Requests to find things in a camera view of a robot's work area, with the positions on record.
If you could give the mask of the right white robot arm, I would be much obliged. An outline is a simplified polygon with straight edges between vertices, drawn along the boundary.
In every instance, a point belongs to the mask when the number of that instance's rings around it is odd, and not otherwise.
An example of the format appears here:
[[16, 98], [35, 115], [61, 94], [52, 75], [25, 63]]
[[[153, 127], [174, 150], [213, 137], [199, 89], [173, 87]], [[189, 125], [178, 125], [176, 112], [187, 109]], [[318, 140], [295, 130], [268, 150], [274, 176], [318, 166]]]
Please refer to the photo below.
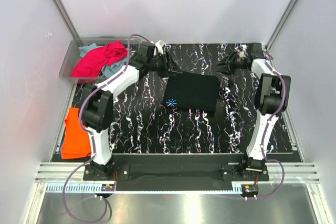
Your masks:
[[266, 151], [274, 125], [287, 109], [291, 78], [280, 74], [271, 65], [272, 60], [261, 44], [252, 43], [239, 46], [216, 63], [219, 73], [233, 75], [236, 70], [249, 70], [259, 79], [254, 99], [257, 112], [255, 128], [244, 157], [234, 171], [243, 180], [255, 180], [267, 172], [267, 162], [277, 162], [268, 159]]

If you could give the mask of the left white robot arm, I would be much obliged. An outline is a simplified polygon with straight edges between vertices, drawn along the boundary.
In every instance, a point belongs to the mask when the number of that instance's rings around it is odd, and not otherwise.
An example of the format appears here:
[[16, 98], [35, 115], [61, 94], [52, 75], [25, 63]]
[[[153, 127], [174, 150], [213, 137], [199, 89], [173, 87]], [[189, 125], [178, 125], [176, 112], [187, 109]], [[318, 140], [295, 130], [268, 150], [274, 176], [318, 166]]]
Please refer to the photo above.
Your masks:
[[97, 84], [88, 84], [83, 93], [86, 96], [79, 110], [79, 126], [88, 133], [91, 156], [85, 162], [85, 173], [101, 180], [117, 177], [109, 146], [109, 127], [113, 121], [113, 102], [125, 89], [137, 83], [149, 72], [156, 72], [161, 78], [182, 73], [165, 43], [144, 41], [138, 50], [127, 56], [127, 62], [113, 76]]

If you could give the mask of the black polo shirt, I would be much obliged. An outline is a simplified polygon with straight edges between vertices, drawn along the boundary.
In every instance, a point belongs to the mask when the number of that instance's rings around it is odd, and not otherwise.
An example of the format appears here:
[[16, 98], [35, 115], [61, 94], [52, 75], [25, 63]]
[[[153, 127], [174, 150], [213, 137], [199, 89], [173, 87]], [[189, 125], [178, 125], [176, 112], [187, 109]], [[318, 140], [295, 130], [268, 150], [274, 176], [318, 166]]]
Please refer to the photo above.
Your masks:
[[182, 72], [168, 78], [162, 104], [167, 108], [215, 112], [219, 86], [216, 76]]

